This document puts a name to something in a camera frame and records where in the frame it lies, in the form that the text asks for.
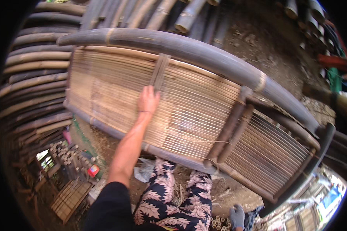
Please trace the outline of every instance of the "hand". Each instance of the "hand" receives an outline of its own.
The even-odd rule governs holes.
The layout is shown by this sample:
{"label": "hand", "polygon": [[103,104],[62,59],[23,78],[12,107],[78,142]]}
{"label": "hand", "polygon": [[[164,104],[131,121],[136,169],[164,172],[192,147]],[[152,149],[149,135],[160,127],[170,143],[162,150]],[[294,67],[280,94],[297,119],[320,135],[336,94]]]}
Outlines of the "hand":
{"label": "hand", "polygon": [[244,218],[245,214],[240,205],[236,204],[233,208],[230,208],[229,219],[233,230],[238,228],[244,230]]}
{"label": "hand", "polygon": [[152,117],[158,107],[160,96],[161,94],[159,91],[154,95],[153,86],[144,86],[138,100],[139,114],[147,113]]}

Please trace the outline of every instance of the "forearm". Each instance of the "forearm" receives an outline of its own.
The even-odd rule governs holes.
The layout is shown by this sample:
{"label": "forearm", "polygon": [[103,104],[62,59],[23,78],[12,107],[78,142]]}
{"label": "forearm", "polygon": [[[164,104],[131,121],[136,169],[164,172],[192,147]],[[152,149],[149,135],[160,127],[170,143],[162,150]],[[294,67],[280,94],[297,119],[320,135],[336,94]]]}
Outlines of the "forearm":
{"label": "forearm", "polygon": [[118,144],[114,158],[109,166],[108,183],[121,182],[126,187],[129,187],[129,178],[139,158],[141,143],[150,119],[150,113],[140,112],[134,126]]}

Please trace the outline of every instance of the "black sleeve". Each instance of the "black sleeve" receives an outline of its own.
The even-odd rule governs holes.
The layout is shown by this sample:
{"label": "black sleeve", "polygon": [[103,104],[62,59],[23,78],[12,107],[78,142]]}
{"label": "black sleeve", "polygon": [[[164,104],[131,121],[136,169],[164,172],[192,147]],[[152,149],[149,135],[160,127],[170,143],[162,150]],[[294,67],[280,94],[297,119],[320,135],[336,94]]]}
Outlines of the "black sleeve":
{"label": "black sleeve", "polygon": [[128,189],[111,182],[88,210],[84,230],[134,230],[134,226]]}

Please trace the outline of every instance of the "person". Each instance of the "person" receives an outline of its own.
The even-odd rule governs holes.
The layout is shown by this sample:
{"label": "person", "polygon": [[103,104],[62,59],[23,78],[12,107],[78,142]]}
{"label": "person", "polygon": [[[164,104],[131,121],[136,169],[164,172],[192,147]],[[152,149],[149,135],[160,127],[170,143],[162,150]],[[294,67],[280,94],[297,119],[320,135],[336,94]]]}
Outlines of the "person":
{"label": "person", "polygon": [[[138,118],[120,141],[109,166],[107,185],[90,207],[84,230],[195,230],[207,231],[211,218],[211,176],[193,170],[180,206],[172,203],[175,163],[157,158],[147,188],[134,213],[130,204],[130,177],[144,133],[158,106],[160,92],[145,86],[138,100]],[[241,207],[231,209],[233,230],[244,229]]]}

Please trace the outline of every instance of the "dirt ground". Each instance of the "dirt ground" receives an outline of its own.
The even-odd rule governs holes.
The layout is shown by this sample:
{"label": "dirt ground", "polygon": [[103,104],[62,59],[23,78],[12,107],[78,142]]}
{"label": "dirt ground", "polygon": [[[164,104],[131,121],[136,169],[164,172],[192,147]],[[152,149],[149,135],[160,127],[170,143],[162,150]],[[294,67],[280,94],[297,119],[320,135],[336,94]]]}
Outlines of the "dirt ground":
{"label": "dirt ground", "polygon": [[[262,2],[252,1],[240,4],[228,31],[224,50],[232,53],[261,71],[290,91],[299,99],[321,124],[334,123],[335,113],[328,106],[302,95],[304,82],[317,86],[328,87],[319,78],[319,68],[312,58],[313,50],[309,45],[305,51],[299,50],[299,43],[303,40],[298,28],[282,12],[273,6],[262,5]],[[258,6],[262,12],[253,13],[250,7]],[[81,148],[97,155],[103,176],[108,174],[110,164],[118,140],[99,131],[77,116],[78,127],[71,126],[71,137]],[[178,166],[175,170],[176,187],[185,188],[191,169]],[[139,201],[146,183],[132,177],[131,203]],[[239,203],[245,211],[251,211],[262,205],[260,196],[233,179],[215,179],[211,191],[213,198],[213,215],[227,216],[229,208]]]}

